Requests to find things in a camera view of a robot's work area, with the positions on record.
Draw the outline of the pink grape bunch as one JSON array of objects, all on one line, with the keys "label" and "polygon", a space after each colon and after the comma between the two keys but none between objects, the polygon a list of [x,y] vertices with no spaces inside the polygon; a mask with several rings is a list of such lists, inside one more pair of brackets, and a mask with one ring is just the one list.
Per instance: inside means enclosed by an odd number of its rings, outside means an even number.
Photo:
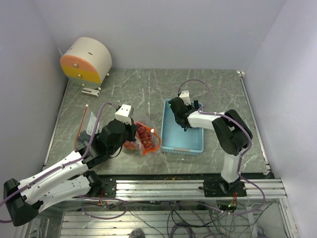
[{"label": "pink grape bunch", "polygon": [[154,149],[155,145],[154,145],[154,142],[152,140],[152,136],[151,136],[150,131],[147,130],[144,126],[139,126],[137,132],[138,132],[140,140],[143,144],[143,147],[146,150]]}]

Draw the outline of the clear orange-zip bag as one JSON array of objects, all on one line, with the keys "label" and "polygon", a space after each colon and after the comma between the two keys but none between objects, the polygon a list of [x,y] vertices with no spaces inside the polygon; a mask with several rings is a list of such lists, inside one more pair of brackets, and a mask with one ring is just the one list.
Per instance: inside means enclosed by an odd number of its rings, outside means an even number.
[{"label": "clear orange-zip bag", "polygon": [[77,146],[84,142],[89,142],[96,120],[96,115],[92,112],[89,105],[86,104],[83,117],[81,119],[77,135],[75,137],[74,149],[76,149]]},{"label": "clear orange-zip bag", "polygon": [[148,156],[160,152],[161,137],[157,133],[157,127],[143,112],[135,110],[133,120],[137,125],[135,141],[126,141],[123,144],[125,153],[139,153]]}]

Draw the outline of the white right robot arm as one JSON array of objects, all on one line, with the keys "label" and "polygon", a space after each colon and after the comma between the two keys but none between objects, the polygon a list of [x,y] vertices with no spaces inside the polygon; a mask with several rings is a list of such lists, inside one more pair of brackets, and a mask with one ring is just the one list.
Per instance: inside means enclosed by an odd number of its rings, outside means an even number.
[{"label": "white right robot arm", "polygon": [[252,146],[253,135],[235,110],[224,113],[203,112],[197,101],[194,105],[185,103],[181,97],[168,101],[176,123],[184,130],[203,128],[213,130],[218,142],[225,152],[222,181],[218,184],[219,192],[230,196],[240,182],[240,170],[244,154]]}]

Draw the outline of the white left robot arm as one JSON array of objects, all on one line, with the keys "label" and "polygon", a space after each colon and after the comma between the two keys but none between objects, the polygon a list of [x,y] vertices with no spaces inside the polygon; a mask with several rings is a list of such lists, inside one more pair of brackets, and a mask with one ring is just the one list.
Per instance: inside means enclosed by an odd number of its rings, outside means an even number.
[{"label": "white left robot arm", "polygon": [[117,156],[126,141],[134,141],[134,122],[112,120],[100,133],[80,144],[63,160],[40,173],[23,179],[11,178],[3,185],[3,201],[9,223],[22,226],[47,208],[72,197],[97,196],[102,187],[92,168]]}]

